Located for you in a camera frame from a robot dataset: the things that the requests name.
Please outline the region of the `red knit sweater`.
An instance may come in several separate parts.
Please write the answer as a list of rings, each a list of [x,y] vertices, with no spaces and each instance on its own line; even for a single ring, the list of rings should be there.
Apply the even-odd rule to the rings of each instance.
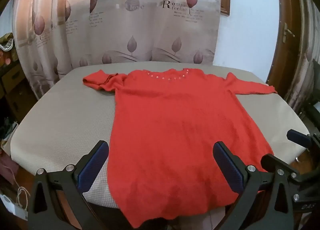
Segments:
[[[98,71],[83,83],[115,94],[107,184],[133,227],[203,214],[236,200],[213,158],[216,142],[254,166],[272,153],[238,100],[238,95],[275,93],[272,86],[188,68]]]

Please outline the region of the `beige woven table cloth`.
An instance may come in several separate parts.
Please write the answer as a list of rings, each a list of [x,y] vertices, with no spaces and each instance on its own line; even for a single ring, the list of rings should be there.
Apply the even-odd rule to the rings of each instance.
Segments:
[[[115,100],[108,92],[85,86],[83,78],[99,70],[130,73],[134,70],[163,72],[192,69],[193,64],[172,62],[127,62],[79,67],[57,82],[28,112],[10,142],[11,158],[31,174],[43,168],[61,171],[76,164],[98,141],[109,141]],[[238,100],[259,127],[274,155],[291,163],[304,148],[287,139],[291,129],[308,129],[278,95],[240,95]]]

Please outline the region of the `wooden drawer cabinet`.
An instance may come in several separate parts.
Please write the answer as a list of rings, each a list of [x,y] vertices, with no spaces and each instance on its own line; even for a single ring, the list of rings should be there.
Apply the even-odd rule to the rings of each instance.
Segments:
[[[1,98],[3,97],[18,123],[22,122],[37,102],[19,61],[1,68]]]

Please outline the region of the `leaf patterned curtain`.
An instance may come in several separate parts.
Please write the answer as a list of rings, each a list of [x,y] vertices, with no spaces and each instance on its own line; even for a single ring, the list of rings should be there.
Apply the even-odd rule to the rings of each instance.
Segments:
[[[220,0],[14,0],[22,69],[41,98],[78,67],[123,62],[211,65]]]

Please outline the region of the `brown wooden door frame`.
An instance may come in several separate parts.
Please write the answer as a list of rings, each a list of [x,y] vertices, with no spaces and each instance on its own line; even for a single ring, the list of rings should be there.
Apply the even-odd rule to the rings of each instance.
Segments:
[[[284,97],[289,91],[299,60],[301,36],[300,0],[279,0],[279,28],[267,84]]]

